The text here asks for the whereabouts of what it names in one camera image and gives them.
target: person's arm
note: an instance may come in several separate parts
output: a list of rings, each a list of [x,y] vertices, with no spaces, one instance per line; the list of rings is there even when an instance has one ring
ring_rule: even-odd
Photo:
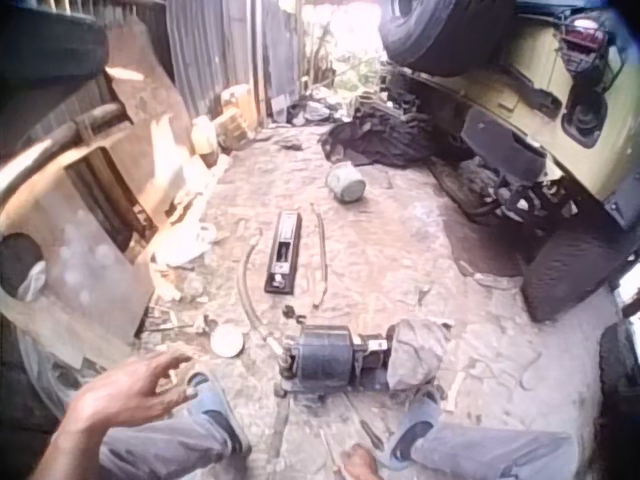
[[[382,480],[378,475],[375,457],[359,443],[342,452],[340,457],[344,469],[353,480]]]
[[[169,370],[188,362],[182,353],[129,360],[85,385],[69,405],[31,480],[93,480],[100,445],[112,427],[133,427],[167,415],[195,394],[186,387],[156,393]]]

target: dirt ground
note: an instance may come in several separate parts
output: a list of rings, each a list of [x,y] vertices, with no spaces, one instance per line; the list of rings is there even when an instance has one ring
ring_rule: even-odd
[[[360,333],[384,333],[402,318],[446,321],[453,325],[452,341],[437,380],[446,391],[456,377],[462,383],[453,411],[446,412],[443,421],[570,432],[586,460],[600,400],[598,340],[616,321],[613,296],[600,291],[557,324],[531,323],[518,288],[520,278],[501,276],[518,274],[513,252],[501,246],[495,232],[486,234],[467,222],[426,168],[364,167],[364,200],[349,206],[337,203],[324,185],[331,165],[317,144],[325,128],[266,130],[263,137],[273,138],[234,153],[202,217],[215,225],[216,243],[191,263],[194,271],[172,270],[178,290],[191,292],[190,298],[184,295],[180,302],[165,304],[178,321],[192,323],[206,313],[219,323],[237,325],[245,332],[243,353],[235,359],[215,358],[208,337],[189,329],[142,335],[147,349],[177,345],[213,364],[253,444],[246,478],[332,478],[320,429],[336,454],[357,441],[368,445],[344,398],[337,395],[314,410],[292,402],[280,458],[267,458],[277,405],[276,364],[268,347],[249,331],[236,291],[239,262],[260,229],[263,236],[249,265],[248,282],[256,310],[272,329],[297,331],[295,323],[281,315],[285,304],[306,314],[308,323],[348,325]],[[303,149],[281,148],[277,140],[284,137],[299,140]],[[321,275],[312,203],[324,218],[329,263],[328,293],[319,310],[311,308]],[[303,215],[293,298],[263,291],[273,230],[283,209]],[[362,416],[386,437],[409,395],[352,398]],[[445,478],[418,467],[382,475]],[[218,468],[203,474],[223,476]]]

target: yellow vehicle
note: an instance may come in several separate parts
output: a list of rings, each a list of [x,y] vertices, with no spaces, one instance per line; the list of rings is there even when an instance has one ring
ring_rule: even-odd
[[[524,274],[557,318],[640,245],[640,51],[598,0],[385,1],[388,88],[499,178],[493,201],[546,241]]]

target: concrete floor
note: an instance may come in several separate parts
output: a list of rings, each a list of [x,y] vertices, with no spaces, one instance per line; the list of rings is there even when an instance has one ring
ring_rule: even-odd
[[[185,282],[191,286],[201,282],[203,295],[208,297],[206,303],[167,304],[179,321],[191,323],[208,313],[219,323],[237,325],[246,332],[244,352],[236,359],[214,358],[208,338],[189,330],[142,336],[145,348],[177,345],[214,364],[253,443],[246,478],[267,478],[269,474],[274,479],[332,478],[319,429],[326,432],[336,453],[357,441],[368,445],[343,397],[330,397],[312,411],[294,402],[280,459],[268,461],[276,410],[272,393],[276,364],[258,336],[249,333],[236,292],[238,264],[259,229],[264,235],[253,254],[248,281],[258,313],[273,329],[297,331],[293,321],[281,316],[287,303],[307,314],[309,323],[349,325],[360,333],[384,333],[402,318],[446,321],[454,325],[452,341],[437,380],[449,390],[460,372],[464,379],[455,410],[444,414],[445,421],[570,432],[586,459],[599,407],[598,340],[602,330],[616,321],[613,296],[600,291],[554,325],[531,323],[518,289],[520,279],[493,275],[505,274],[500,256],[487,247],[495,247],[493,237],[478,233],[477,227],[461,217],[426,169],[364,167],[365,199],[350,206],[335,202],[324,186],[331,165],[317,144],[324,130],[268,130],[274,138],[234,153],[202,218],[216,226],[217,242],[193,262],[194,272],[173,271],[179,290],[184,290]],[[282,137],[297,138],[304,149],[282,149],[274,143]],[[328,293],[319,310],[311,309],[320,279],[311,203],[324,217],[329,262]],[[263,292],[271,238],[283,209],[298,209],[303,215],[294,298]],[[473,261],[483,255],[486,261]],[[374,429],[387,435],[405,410],[409,395],[352,398]],[[383,471],[382,475],[388,479],[445,478],[417,467],[403,473]]]

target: hand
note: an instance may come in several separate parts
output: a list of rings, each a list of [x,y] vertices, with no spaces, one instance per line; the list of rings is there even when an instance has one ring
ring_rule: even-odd
[[[112,427],[134,427],[167,415],[196,392],[182,386],[156,393],[158,382],[190,360],[183,353],[165,352],[126,361],[78,391],[61,428],[104,434]]]
[[[359,443],[340,454],[346,472],[353,480],[378,479],[378,464],[371,452]]]

